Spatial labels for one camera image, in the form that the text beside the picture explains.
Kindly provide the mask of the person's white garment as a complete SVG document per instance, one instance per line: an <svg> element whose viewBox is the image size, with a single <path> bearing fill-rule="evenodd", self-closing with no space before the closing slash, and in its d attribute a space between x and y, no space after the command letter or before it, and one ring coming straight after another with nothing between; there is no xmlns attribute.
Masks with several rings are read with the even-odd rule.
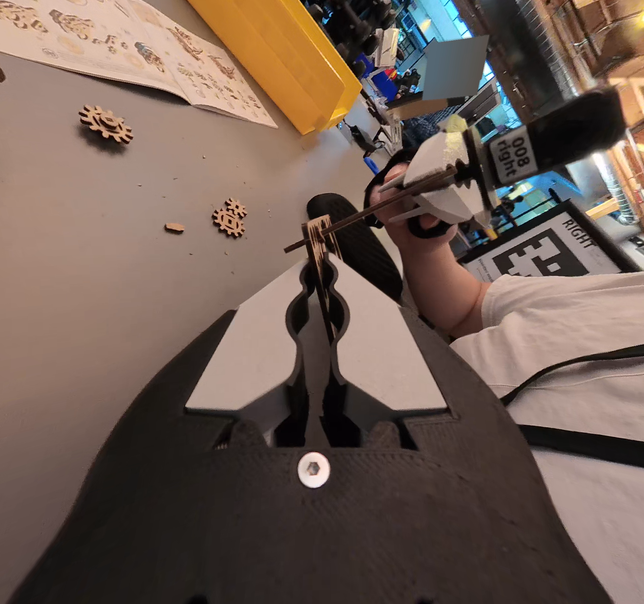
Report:
<svg viewBox="0 0 644 604"><path fill-rule="evenodd" d="M452 348L497 397L545 368L643 343L643 273L502 276L482 330ZM643 359L545 375L507 408L520 425L643 441ZM643 602L643 468L533 447L559 518L615 603Z"/></svg>

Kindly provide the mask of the thin spoked wooden gear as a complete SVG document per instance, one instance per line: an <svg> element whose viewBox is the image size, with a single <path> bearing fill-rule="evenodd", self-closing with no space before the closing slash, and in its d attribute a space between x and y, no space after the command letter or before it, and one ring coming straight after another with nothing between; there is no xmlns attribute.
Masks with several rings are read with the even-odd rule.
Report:
<svg viewBox="0 0 644 604"><path fill-rule="evenodd" d="M246 231L243 218L228 208L222 207L215 210L212 214L212 220L219 230L224 231L232 238L241 238Z"/></svg>

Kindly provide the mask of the person's right hand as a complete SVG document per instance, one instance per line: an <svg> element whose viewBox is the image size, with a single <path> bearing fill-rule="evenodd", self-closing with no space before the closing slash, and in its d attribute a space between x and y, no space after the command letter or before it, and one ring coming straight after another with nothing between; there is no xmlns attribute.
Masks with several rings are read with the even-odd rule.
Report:
<svg viewBox="0 0 644 604"><path fill-rule="evenodd" d="M393 197L399 192L398 189L392 188L381 191L382 186L390 180L397 178L407 172L409 160L392 162L387 165L380 174L374 177L370 187L365 191L365 206L371 207L382 200ZM433 236L429 238L419 238L415 236L408 227L407 219L400 222L394 222L393 219L410 208L408 198L396 202L390 206L375 212L376 219L384 225L389 237L402 253L420 252L432 253L442 246L448 245L449 242L457 235L455 225L443 224L438 218L431 214L423 214L413 218L419 224L424 232L431 232Z"/></svg>

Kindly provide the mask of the small thick wooden gear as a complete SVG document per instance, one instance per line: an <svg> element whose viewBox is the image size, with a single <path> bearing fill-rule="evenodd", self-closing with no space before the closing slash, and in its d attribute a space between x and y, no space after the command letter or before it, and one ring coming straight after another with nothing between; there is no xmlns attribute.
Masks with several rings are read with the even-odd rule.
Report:
<svg viewBox="0 0 644 604"><path fill-rule="evenodd" d="M78 117L82 125L99 133L103 139L113 139L125 145L133 141L132 128L125 124L124 118L117 117L111 110L85 105L78 112Z"/></svg>

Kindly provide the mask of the person's right forearm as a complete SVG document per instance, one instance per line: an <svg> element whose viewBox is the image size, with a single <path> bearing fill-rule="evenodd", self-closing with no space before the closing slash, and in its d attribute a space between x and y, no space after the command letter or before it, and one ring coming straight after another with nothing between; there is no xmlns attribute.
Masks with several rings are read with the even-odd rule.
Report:
<svg viewBox="0 0 644 604"><path fill-rule="evenodd" d="M482 305L491 284L457 262L448 243L453 234L452 230L440 238L408 236L398 249L420 315L458 339L483 329Z"/></svg>

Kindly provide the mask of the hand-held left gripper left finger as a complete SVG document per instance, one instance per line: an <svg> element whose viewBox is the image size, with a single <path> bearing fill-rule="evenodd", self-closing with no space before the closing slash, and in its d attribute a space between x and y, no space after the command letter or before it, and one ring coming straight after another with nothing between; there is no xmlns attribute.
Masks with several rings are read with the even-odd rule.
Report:
<svg viewBox="0 0 644 604"><path fill-rule="evenodd" d="M238 306L187 400L191 414L251 421L269 444L302 447L309 416L300 332L309 264L295 264Z"/></svg>

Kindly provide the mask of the open instruction booklet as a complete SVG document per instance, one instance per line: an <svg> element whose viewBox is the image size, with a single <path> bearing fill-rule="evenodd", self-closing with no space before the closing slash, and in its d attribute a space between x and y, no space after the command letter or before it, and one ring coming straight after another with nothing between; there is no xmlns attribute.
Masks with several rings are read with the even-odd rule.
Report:
<svg viewBox="0 0 644 604"><path fill-rule="evenodd" d="M142 0L1 0L1 52L277 127L222 47Z"/></svg>

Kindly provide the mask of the silver ventilation duct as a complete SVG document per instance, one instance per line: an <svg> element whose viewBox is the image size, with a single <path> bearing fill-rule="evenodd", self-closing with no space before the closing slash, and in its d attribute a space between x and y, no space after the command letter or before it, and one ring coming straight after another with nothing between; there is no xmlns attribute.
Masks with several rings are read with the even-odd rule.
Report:
<svg viewBox="0 0 644 604"><path fill-rule="evenodd" d="M643 122L638 77L643 71L643 0L514 0L561 95L570 99L612 85L630 127L602 158L606 188L623 222L643 225L643 158L635 126Z"/></svg>

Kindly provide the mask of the black dumbbells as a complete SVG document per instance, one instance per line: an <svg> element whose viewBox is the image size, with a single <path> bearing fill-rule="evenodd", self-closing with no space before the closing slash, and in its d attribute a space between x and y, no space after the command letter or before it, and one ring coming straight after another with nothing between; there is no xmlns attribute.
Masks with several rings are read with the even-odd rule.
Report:
<svg viewBox="0 0 644 604"><path fill-rule="evenodd" d="M315 0L307 12L358 80L396 18L391 0Z"/></svg>

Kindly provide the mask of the black ribbed wrist rest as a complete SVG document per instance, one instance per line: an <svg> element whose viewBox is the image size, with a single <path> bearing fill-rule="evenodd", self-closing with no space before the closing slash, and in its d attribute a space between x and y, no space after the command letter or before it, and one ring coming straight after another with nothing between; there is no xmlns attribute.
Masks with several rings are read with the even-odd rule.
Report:
<svg viewBox="0 0 644 604"><path fill-rule="evenodd" d="M358 210L345 197L336 193L316 195L307 203L310 220L329 215L337 223ZM326 236L334 238L342 260L381 292L396 302L403 293L403 279L390 254L364 220Z"/></svg>

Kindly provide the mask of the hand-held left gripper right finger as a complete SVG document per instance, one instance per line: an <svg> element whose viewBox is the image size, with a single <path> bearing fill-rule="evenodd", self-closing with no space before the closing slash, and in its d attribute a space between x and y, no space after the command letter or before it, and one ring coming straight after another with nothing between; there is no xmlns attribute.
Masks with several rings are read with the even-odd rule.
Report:
<svg viewBox="0 0 644 604"><path fill-rule="evenodd" d="M325 436L331 447L362 447L380 423L394 447L419 447L406 421L445 415L447 403L403 308L339 256L325 255L330 373Z"/></svg>

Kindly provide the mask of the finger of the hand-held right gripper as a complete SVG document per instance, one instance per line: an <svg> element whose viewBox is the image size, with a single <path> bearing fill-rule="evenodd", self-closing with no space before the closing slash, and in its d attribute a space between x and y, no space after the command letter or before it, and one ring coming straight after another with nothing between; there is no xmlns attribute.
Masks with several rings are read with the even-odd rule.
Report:
<svg viewBox="0 0 644 604"><path fill-rule="evenodd" d="M475 222L482 228L491 228L491 211L474 180L460 185L453 183L447 188L409 196L402 201L405 212L391 217L389 223L430 214L448 225Z"/></svg>
<svg viewBox="0 0 644 604"><path fill-rule="evenodd" d="M403 187L412 187L430 176L457 171L469 164L464 132L437 133L422 143L408 164Z"/></svg>

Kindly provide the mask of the wooden stick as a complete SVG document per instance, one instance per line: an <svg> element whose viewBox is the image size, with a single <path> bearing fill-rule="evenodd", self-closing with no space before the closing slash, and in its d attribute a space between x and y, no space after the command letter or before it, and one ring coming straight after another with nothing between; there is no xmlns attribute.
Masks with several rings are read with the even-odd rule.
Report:
<svg viewBox="0 0 644 604"><path fill-rule="evenodd" d="M323 236L326 236L330 233L334 233L338 230L348 227L349 225L355 222L359 222L360 220L364 220L365 223L371 228L384 227L384 225L376 219L375 217L376 211L383 209L387 206L390 206L396 202L402 201L403 199L409 196L418 195L420 193L428 192L432 190L447 188L449 185L455 183L456 173L457 171L451 171L451 172L446 171L445 173L436 174L428 177L425 181L419 181L418 183L416 183L415 185L409 188L403 187L403 180L405 179L405 174L398 176L397 178L390 180L388 183L385 183L381 189L381 191L384 193L387 190L395 188L399 190L398 193L396 193L393 197L382 200L381 202L379 202L378 204L375 204L374 206L365 207L362 211L355 213L349 216L348 218L341 220L340 222L332 223L329 228L323 230ZM422 229L419 227L418 222L413 218L407 221L408 221L408 227L410 231L415 236L418 236L419 238L429 238L433 236L432 233L429 231L428 232L422 231ZM285 247L284 252L291 253L302 247L305 247L304 238L302 238L297 243L294 243Z"/></svg>

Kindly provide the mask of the yellow plastic bin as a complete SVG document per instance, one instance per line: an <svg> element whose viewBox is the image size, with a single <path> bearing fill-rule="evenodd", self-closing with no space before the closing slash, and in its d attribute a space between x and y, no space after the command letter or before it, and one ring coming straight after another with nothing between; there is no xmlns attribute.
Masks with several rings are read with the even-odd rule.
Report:
<svg viewBox="0 0 644 604"><path fill-rule="evenodd" d="M361 83L300 0L187 0L302 134L349 113Z"/></svg>

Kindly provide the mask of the laser-cut wooden parts sheet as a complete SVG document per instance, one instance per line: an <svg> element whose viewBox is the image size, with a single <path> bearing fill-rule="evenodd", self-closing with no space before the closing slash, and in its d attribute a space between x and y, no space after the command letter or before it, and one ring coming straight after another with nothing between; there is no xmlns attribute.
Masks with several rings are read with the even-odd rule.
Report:
<svg viewBox="0 0 644 604"><path fill-rule="evenodd" d="M326 214L303 223L302 233L309 259L309 278L318 298L329 345L334 348L334 343L346 330L348 310L335 291L337 267L328 261L328 256L332 255L334 262L342 262L339 245L334 233L323 236L323 230L331 224L331 218Z"/></svg>

